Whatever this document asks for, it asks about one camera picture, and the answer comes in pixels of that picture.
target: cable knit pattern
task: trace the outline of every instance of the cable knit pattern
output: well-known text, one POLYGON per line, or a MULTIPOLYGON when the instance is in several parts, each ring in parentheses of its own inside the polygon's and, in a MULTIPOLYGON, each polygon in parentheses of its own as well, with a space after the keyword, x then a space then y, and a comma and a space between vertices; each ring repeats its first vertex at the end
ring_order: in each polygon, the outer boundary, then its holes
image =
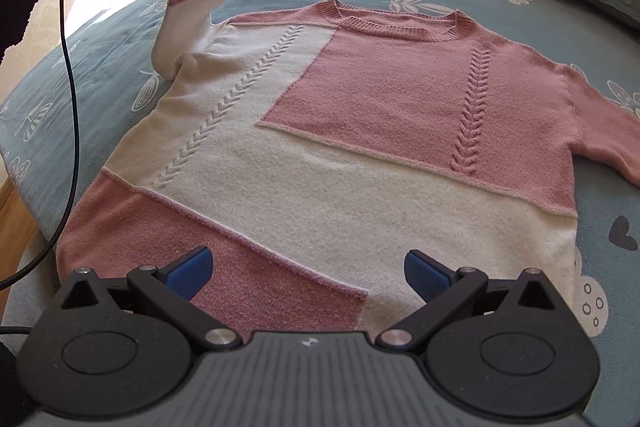
POLYGON ((206 139, 207 136, 216 128, 220 121, 225 118, 225 115, 231 110, 238 100, 246 93, 251 86, 253 86, 261 76, 278 60, 289 47, 293 44, 293 41, 300 34, 303 25, 292 25, 287 29, 282 38, 267 52, 264 57, 258 60, 257 64, 246 74, 246 76, 238 82, 229 92, 224 96, 216 108, 207 117, 207 120, 200 126, 200 128, 193 133, 193 136, 188 140, 187 144, 180 149, 178 155, 174 160, 164 168, 164 171, 159 177, 159 181, 152 182, 154 187, 162 188, 171 181, 176 174, 182 169, 182 166, 188 162, 189 158, 195 154, 198 150, 198 146, 206 139))
POLYGON ((489 49, 474 48, 472 52, 456 149, 453 151, 449 164, 455 172, 468 176, 476 172, 476 162, 480 153, 480 135, 486 109, 490 56, 489 49))

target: circular cap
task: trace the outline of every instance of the circular cap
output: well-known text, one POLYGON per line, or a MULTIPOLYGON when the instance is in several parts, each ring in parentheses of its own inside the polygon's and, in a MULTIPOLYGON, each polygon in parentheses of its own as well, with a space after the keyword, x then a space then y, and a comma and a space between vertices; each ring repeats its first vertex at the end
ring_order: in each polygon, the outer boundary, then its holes
POLYGON ((69 341, 62 349, 62 359, 78 373, 108 375, 128 365, 137 350, 135 341, 127 335, 94 331, 69 341))
POLYGON ((409 331, 386 330, 380 335, 380 339, 389 346, 406 346, 414 338, 409 331))
POLYGON ((482 359, 505 375, 526 377, 542 373, 556 354, 549 343, 528 333, 501 333, 480 345, 482 359))
POLYGON ((226 328, 216 328, 215 330, 209 330, 204 336, 204 339, 209 344, 214 344, 216 346, 226 346, 227 344, 231 344, 236 341, 238 336, 234 331, 228 330, 226 328))

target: metal screw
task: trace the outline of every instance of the metal screw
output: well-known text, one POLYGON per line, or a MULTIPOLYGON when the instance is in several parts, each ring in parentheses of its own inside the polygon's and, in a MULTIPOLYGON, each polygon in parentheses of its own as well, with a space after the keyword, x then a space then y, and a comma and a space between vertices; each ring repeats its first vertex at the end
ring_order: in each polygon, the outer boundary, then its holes
POLYGON ((409 331, 386 330, 380 335, 380 339, 389 346, 406 346, 414 338, 409 331))
POLYGON ((234 331, 226 328, 216 328, 215 330, 207 331, 204 339, 209 344, 214 344, 215 346, 227 346, 235 342, 237 337, 234 331))

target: bed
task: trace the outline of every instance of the bed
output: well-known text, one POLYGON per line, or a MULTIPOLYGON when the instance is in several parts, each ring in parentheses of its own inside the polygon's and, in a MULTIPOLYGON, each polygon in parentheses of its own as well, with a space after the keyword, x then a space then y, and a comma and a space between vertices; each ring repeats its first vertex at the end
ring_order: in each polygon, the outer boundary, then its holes
MULTIPOLYGON (((78 199, 123 136, 170 89, 171 82, 161 78, 150 61, 167 1, 127 0, 68 38, 81 125, 78 199)), ((246 12, 293 9, 318 1, 227 0, 211 13, 211 20, 218 23, 246 12)), ((340 1, 436 16, 459 9, 508 39, 570 64, 620 110, 636 115, 640 125, 639 34, 581 0, 340 1)), ((0 108, 2 157, 25 205, 16 212, 26 227, 33 226, 31 214, 44 237, 52 234, 65 206, 72 165, 70 102, 61 56, 60 49, 47 55, 0 108)), ((574 312, 602 361, 600 381, 586 413, 596 425, 623 427, 631 425, 640 411, 636 393, 640 355, 635 349, 640 327, 640 189, 612 168, 580 156, 574 158, 574 169, 578 211, 574 312)), ((24 238, 15 240, 14 265, 25 247, 24 238)), ((38 283, 26 280, 15 296, 11 294, 3 324, 37 316, 34 309, 41 309, 46 298, 24 304, 20 295, 50 295, 56 282, 50 277, 52 266, 47 270, 49 276, 38 277, 38 283)), ((17 349, 16 341, 10 342, 17 349)))

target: gray ribbed surface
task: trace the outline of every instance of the gray ribbed surface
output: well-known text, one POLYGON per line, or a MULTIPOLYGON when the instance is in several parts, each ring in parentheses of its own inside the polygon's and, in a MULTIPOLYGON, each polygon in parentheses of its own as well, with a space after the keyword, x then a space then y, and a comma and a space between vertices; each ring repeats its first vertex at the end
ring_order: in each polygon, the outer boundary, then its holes
MULTIPOLYGON (((28 427, 85 423, 40 413, 28 427)), ((113 427, 490 427, 446 403, 404 355, 361 333, 256 333, 245 348, 207 355, 159 407, 113 427), (319 342, 308 342, 315 339, 319 342)), ((548 427, 586 427, 575 417, 548 427)))

